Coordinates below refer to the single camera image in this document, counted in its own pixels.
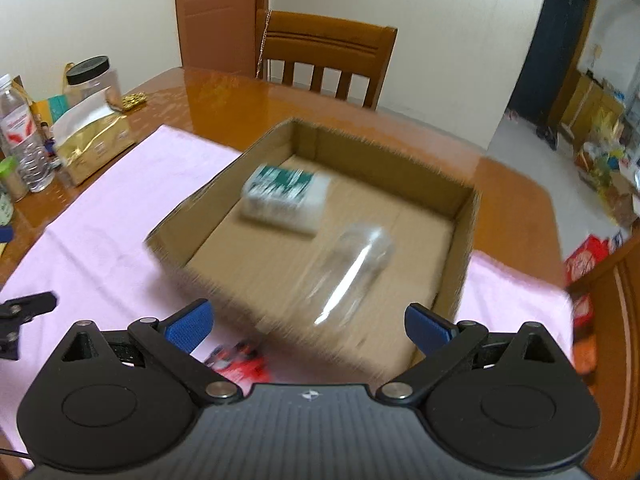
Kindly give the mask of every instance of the transparent plastic bottle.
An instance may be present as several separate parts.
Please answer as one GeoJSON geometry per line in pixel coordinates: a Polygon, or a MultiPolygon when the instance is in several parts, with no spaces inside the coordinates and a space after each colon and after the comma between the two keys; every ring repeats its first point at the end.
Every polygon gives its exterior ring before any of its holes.
{"type": "Polygon", "coordinates": [[[308,337],[338,342],[393,251],[382,227],[352,224],[302,279],[288,324],[308,337]]]}
{"type": "Polygon", "coordinates": [[[18,172],[30,191],[45,189],[53,180],[47,152],[27,101],[12,87],[11,76],[0,77],[0,130],[4,154],[18,161],[18,172]]]}

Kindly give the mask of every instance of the wooden chair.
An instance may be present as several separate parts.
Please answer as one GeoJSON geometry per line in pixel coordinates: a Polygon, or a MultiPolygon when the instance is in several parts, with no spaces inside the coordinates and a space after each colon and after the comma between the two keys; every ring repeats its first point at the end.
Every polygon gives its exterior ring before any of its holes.
{"type": "Polygon", "coordinates": [[[567,291],[589,293],[597,363],[594,395],[600,433],[586,462],[598,480],[627,480],[640,471],[640,233],[567,291]]]}
{"type": "MultiPolygon", "coordinates": [[[[256,63],[265,20],[266,12],[258,10],[256,63]]],[[[297,62],[313,65],[310,90],[316,93],[320,93],[322,89],[325,68],[340,70],[335,97],[343,101],[349,94],[353,74],[368,77],[369,86],[363,106],[375,109],[397,33],[398,30],[393,27],[273,10],[264,42],[262,65],[267,59],[284,61],[282,84],[287,86],[293,84],[293,71],[297,62]]],[[[260,67],[259,77],[262,77],[262,69],[263,66],[260,67]]]]}

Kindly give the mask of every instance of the ridged gray surface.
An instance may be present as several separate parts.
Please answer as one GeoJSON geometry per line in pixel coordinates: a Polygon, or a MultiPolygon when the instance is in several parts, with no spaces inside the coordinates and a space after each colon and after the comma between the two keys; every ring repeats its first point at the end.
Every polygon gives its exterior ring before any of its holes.
{"type": "MultiPolygon", "coordinates": [[[[79,480],[42,466],[29,480],[79,480]]],[[[362,386],[260,384],[246,400],[212,406],[177,447],[102,480],[497,480],[441,450],[415,413],[383,406],[362,386]]],[[[584,480],[577,468],[548,475],[584,480]]]]}

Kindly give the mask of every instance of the metal screw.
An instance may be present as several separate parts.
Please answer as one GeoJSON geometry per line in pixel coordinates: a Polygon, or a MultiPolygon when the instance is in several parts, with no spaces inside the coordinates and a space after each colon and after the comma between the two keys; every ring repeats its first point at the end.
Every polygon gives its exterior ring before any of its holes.
{"type": "Polygon", "coordinates": [[[238,392],[238,387],[227,381],[216,381],[215,383],[207,384],[205,391],[208,396],[215,397],[217,399],[228,399],[238,392]]]}
{"type": "Polygon", "coordinates": [[[414,392],[406,383],[387,383],[382,386],[382,393],[389,399],[405,399],[414,392]]]}

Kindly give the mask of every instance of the pink cloth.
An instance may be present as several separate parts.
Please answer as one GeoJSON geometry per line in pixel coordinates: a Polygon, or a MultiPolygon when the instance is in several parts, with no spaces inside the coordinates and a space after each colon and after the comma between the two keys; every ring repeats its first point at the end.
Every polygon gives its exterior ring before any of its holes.
{"type": "Polygon", "coordinates": [[[525,321],[542,323],[573,362],[572,303],[561,288],[517,272],[479,251],[473,252],[456,314],[490,332],[517,332],[525,321]]]}
{"type": "MultiPolygon", "coordinates": [[[[18,404],[74,322],[92,319],[102,330],[123,330],[143,316],[163,319],[194,299],[167,282],[143,241],[178,203],[237,156],[235,150],[162,126],[49,225],[24,257],[0,301],[45,290],[55,291],[60,301],[55,311],[22,327],[19,361],[0,360],[0,427],[14,449],[24,450],[15,424],[18,404]]],[[[483,254],[471,259],[458,317],[498,332],[515,332],[524,321],[538,320],[570,354],[571,309],[564,293],[483,254]]],[[[217,325],[193,355],[204,360],[216,345],[241,337],[217,325]]],[[[268,349],[267,359],[281,382],[327,377],[294,362],[287,349],[268,349]]]]}

